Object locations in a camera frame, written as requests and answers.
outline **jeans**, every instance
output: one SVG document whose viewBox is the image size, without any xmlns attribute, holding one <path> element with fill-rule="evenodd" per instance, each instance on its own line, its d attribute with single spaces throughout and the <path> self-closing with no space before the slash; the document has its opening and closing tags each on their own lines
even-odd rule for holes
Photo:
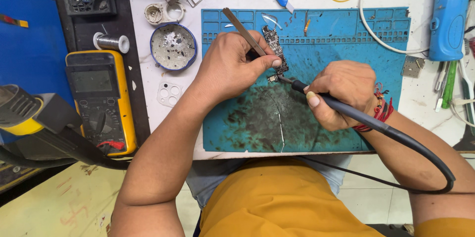
<svg viewBox="0 0 475 237">
<path fill-rule="evenodd" d="M 307 158 L 323 161 L 330 165 L 347 168 L 352 155 L 306 155 L 304 157 L 292 156 L 291 158 L 304 161 L 310 167 L 321 173 L 328 181 L 332 192 L 337 195 L 343 184 L 345 172 L 335 168 L 307 160 Z M 203 210 L 216 187 L 231 173 L 240 168 L 248 158 L 216 159 L 193 161 L 186 183 L 190 187 L 193 198 L 198 201 L 199 208 Z"/>
</svg>

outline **digital multimeter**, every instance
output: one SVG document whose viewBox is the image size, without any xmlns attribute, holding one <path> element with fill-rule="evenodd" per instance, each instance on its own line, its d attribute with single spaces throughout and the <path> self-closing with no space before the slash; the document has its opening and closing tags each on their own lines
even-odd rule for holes
<svg viewBox="0 0 475 237">
<path fill-rule="evenodd" d="M 108 156 L 132 153 L 137 141 L 122 56 L 115 51 L 71 52 L 66 74 L 83 136 Z"/>
</svg>

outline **circuit board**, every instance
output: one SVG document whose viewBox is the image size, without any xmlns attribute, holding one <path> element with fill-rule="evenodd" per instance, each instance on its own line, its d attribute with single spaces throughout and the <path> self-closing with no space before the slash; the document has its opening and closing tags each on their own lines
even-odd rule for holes
<svg viewBox="0 0 475 237">
<path fill-rule="evenodd" d="M 269 30 L 269 27 L 265 25 L 262 27 L 262 32 L 264 33 L 264 38 L 270 48 L 274 51 L 277 57 L 280 57 L 282 60 L 282 64 L 280 66 L 274 67 L 276 69 L 277 74 L 281 75 L 285 71 L 289 70 L 289 66 L 287 65 L 287 61 L 285 60 L 284 52 L 282 51 L 282 47 L 279 44 L 279 36 L 277 35 L 276 29 Z M 275 78 L 274 80 L 268 79 L 269 82 L 278 81 L 279 79 Z"/>
</svg>

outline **hand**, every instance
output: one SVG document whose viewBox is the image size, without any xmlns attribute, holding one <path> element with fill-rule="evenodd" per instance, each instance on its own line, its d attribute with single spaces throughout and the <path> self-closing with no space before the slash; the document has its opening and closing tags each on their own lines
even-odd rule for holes
<svg viewBox="0 0 475 237">
<path fill-rule="evenodd" d="M 268 55 L 246 59 L 251 45 L 238 32 L 218 34 L 206 52 L 193 85 L 210 104 L 239 96 L 264 71 L 282 64 L 261 34 L 253 30 L 249 33 Z"/>
<path fill-rule="evenodd" d="M 358 121 L 330 108 L 320 95 L 329 92 L 354 108 L 374 116 L 378 100 L 374 95 L 376 74 L 370 65 L 351 60 L 332 61 L 304 89 L 313 115 L 328 131 L 342 130 L 360 125 Z"/>
</svg>

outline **white crack line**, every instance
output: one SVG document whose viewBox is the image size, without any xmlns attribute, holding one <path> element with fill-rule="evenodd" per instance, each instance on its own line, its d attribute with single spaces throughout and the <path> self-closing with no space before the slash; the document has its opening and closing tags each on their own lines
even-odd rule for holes
<svg viewBox="0 0 475 237">
<path fill-rule="evenodd" d="M 279 113 L 279 124 L 280 124 L 280 134 L 282 135 L 282 149 L 280 150 L 280 152 L 282 152 L 284 150 L 284 147 L 285 147 L 285 142 L 284 142 L 284 132 L 282 131 L 282 121 L 280 120 L 280 113 Z"/>
</svg>

